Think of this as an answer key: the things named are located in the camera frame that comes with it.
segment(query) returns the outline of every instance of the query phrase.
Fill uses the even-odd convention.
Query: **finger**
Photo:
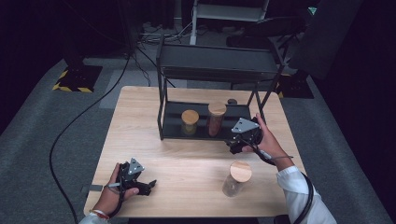
[[[244,146],[244,147],[242,147],[242,151],[243,152],[252,152],[253,148],[251,148],[250,146]]]
[[[120,164],[117,162],[116,167],[114,168],[113,174],[110,177],[109,183],[115,183],[117,180],[117,175],[119,174]]]
[[[267,125],[265,125],[265,122],[262,120],[262,116],[259,113],[256,114],[256,118],[262,130],[267,130]]]
[[[139,193],[139,189],[137,189],[137,188],[127,189],[125,191],[124,199],[128,200],[129,198],[131,198],[132,196],[134,196],[138,193]]]

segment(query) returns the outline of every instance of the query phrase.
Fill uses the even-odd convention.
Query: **glass jar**
[[[251,168],[244,161],[235,161],[231,164],[230,173],[224,180],[222,191],[228,197],[234,197],[251,178]]]
[[[211,103],[208,106],[209,115],[206,121],[207,133],[214,137],[221,130],[221,123],[224,114],[227,111],[227,106],[220,102]]]
[[[195,110],[184,111],[181,114],[181,120],[183,121],[181,125],[181,131],[187,135],[195,134],[197,130],[198,119],[199,115]]]

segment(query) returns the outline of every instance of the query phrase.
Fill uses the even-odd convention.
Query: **gray carpet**
[[[227,35],[207,32],[198,36],[197,43],[213,40],[210,43],[214,45],[224,44],[224,36]],[[146,46],[143,51],[154,59],[155,48]],[[136,54],[143,68],[155,71],[143,55]],[[70,121],[111,88],[125,62],[124,59],[86,59],[85,64],[104,67],[93,93],[52,90],[66,67],[64,61],[54,65],[36,85],[0,136],[1,223],[73,222],[67,203],[50,174],[51,146]],[[151,85],[155,85],[157,77],[149,73]],[[130,63],[117,88],[77,119],[53,150],[54,171],[78,220],[83,218],[87,193],[84,187],[92,182],[120,87],[147,85],[142,76],[135,64]],[[227,83],[206,84],[178,83],[188,88],[229,88]],[[323,201],[338,223],[392,223],[310,78],[308,84],[315,99],[283,98],[281,103],[305,169]],[[271,217],[258,217],[258,220],[261,224],[272,223]],[[112,223],[127,223],[127,220],[114,218]]]

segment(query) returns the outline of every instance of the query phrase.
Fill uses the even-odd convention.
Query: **black metal shelf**
[[[264,107],[285,64],[275,46],[271,49],[233,49],[194,45],[171,45],[164,43],[164,36],[157,50],[157,74],[160,94],[158,128],[160,137],[181,139],[226,140],[232,139],[231,128],[240,119],[251,119],[249,105],[256,99],[264,117]],[[261,100],[257,91],[260,81],[273,76],[270,90]],[[255,88],[246,105],[227,105],[221,130],[215,137],[207,134],[208,104],[169,101],[167,79],[222,81],[230,83],[254,83]],[[188,109],[198,112],[200,118],[195,134],[182,132],[181,114]]]
[[[226,140],[232,139],[231,128],[240,119],[251,119],[250,110],[247,105],[227,105],[227,111],[218,135],[211,137],[207,133],[206,121],[208,117],[208,104],[182,103],[168,101],[163,115],[163,137],[164,138],[185,138],[203,140]],[[197,129],[195,134],[185,134],[181,130],[181,114],[185,110],[195,110],[199,114]]]

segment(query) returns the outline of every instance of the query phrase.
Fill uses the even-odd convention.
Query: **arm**
[[[108,184],[117,182],[117,175],[119,173],[120,164],[117,163],[114,168],[113,174],[108,181]],[[107,223],[108,215],[111,214],[117,207],[120,199],[120,195],[115,192],[117,189],[110,189],[108,187],[104,187],[102,190],[102,194],[93,207],[92,211],[89,215],[84,217],[79,224],[102,224]],[[139,189],[127,189],[124,195],[124,201],[130,199],[132,196],[136,195],[139,192]]]
[[[291,158],[289,158],[289,155],[282,149],[274,135],[265,125],[260,114],[256,114],[256,118],[259,122],[260,128],[262,129],[263,136],[262,141],[258,145],[259,149],[265,151],[274,158],[273,162],[276,165],[278,171],[293,166],[293,161],[291,160]],[[242,151],[251,152],[252,148],[249,146],[242,147]]]
[[[284,190],[286,205],[291,223],[301,214],[308,200],[308,186],[299,169],[294,165],[289,155],[282,149],[274,135],[265,125],[260,114],[256,115],[262,129],[262,141],[258,144],[260,150],[268,153],[278,170],[277,182]],[[251,147],[243,147],[243,151],[252,151]],[[314,199],[308,215],[303,223],[336,223],[334,217],[314,189]]]

